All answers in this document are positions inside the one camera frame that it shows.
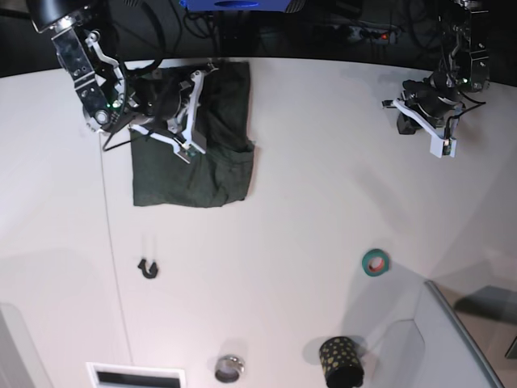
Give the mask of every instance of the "black background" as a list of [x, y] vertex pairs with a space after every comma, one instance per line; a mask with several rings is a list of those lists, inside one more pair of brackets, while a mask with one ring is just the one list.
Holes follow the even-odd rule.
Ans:
[[[178, 1], [171, 1], [180, 17], [183, 17], [184, 10]], [[424, 70], [436, 67], [439, 55], [422, 53], [414, 47], [405, 32], [407, 22], [402, 12], [402, 0], [364, 0], [362, 15], [358, 18], [364, 22], [378, 23], [379, 27], [386, 29], [391, 21], [392, 28], [400, 29], [401, 34], [397, 43], [390, 45], [372, 44], [368, 39], [347, 44], [339, 34], [325, 32], [324, 26], [350, 23], [340, 15], [331, 14], [322, 6], [322, 1], [325, 0], [308, 0], [304, 10], [295, 14], [251, 13], [248, 23], [256, 25], [258, 33], [244, 39], [245, 50], [229, 55], [356, 61]], [[110, 0], [109, 3], [113, 19], [123, 26], [117, 27], [120, 34], [119, 55], [126, 61], [154, 59], [157, 52], [152, 46], [156, 45], [156, 37], [149, 20], [140, 9], [125, 6], [123, 0]], [[161, 20], [167, 48], [171, 51], [179, 26], [170, 3], [168, 0], [147, 0], [147, 3]], [[489, 9], [492, 19], [489, 34], [491, 81], [517, 86], [517, 28], [513, 28], [514, 16], [505, 8], [504, 0], [491, 0]], [[412, 0], [411, 13], [414, 20], [424, 19], [422, 0]], [[424, 44], [434, 35], [434, 26], [432, 21], [415, 25], [417, 36]], [[0, 77], [58, 68], [50, 36], [50, 32], [36, 33], [29, 20], [0, 16]], [[188, 31], [184, 31], [174, 56], [169, 55], [185, 58], [214, 56], [210, 39], [194, 37]]]

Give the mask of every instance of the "dark green cloth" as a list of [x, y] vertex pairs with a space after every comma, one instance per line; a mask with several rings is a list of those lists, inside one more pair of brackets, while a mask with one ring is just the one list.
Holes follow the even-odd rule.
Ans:
[[219, 67], [205, 79], [196, 122], [207, 138], [206, 155], [196, 155], [189, 165], [160, 141], [132, 143], [135, 206], [212, 208], [246, 198], [254, 160], [246, 134], [250, 66], [226, 62]]

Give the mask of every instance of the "blue object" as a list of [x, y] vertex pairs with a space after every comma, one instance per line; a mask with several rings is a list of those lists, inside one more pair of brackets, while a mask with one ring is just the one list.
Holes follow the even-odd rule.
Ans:
[[291, 0], [181, 0], [189, 11], [278, 11], [284, 12]]
[[368, 276], [380, 276], [389, 271], [389, 257], [381, 249], [372, 249], [363, 257], [363, 270]]

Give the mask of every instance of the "black clip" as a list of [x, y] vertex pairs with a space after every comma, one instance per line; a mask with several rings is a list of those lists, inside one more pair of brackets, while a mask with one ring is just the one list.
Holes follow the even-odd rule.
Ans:
[[149, 271], [147, 271], [147, 260], [142, 259], [138, 264], [138, 268], [142, 271], [142, 275], [144, 275], [145, 279], [154, 279], [158, 275], [158, 266], [156, 262], [153, 261]]

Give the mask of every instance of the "black cup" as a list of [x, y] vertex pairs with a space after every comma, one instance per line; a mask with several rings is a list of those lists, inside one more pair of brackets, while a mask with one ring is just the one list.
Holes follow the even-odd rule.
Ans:
[[347, 337], [328, 339], [320, 347], [320, 362], [328, 388], [354, 388], [363, 385], [361, 366], [354, 341]]

